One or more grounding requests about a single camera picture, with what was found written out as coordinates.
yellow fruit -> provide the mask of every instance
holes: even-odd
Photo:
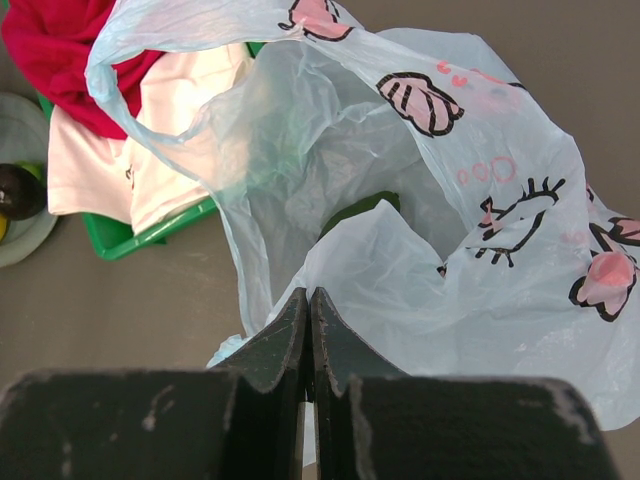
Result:
[[[9,230],[9,220],[0,215],[0,242],[4,240],[7,231]]]

green plastic bin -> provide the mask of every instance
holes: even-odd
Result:
[[[8,7],[8,0],[3,0],[3,3]],[[263,46],[263,43],[247,43],[249,52],[254,58]],[[53,104],[40,94],[38,94],[38,99],[44,114],[47,119],[50,119]],[[94,213],[83,213],[82,218],[87,227],[91,244],[98,256],[104,260],[118,260],[148,245],[166,243],[167,236],[211,215],[217,209],[215,202],[209,197],[138,235],[133,234],[130,225],[112,218]]]

white cloth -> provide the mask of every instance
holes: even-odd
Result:
[[[140,84],[138,121],[156,132],[182,133],[202,105],[244,77],[251,62],[244,44],[164,55]],[[215,150],[188,161],[214,165],[209,155]],[[97,213],[131,224],[136,234],[208,196],[135,140],[98,137],[58,107],[51,117],[48,191],[55,215]]]

eggplant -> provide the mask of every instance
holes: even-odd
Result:
[[[47,206],[47,189],[28,170],[0,163],[0,215],[11,221],[26,220]]]

white plastic bag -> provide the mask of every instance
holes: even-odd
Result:
[[[127,112],[112,64],[245,41],[274,43],[182,135]],[[323,286],[409,373],[559,377],[604,428],[640,415],[640,223],[588,189],[572,138],[478,37],[372,34],[331,0],[120,0],[87,78],[218,202],[248,334],[295,286]],[[316,244],[334,213],[381,190],[401,215],[383,202]]]

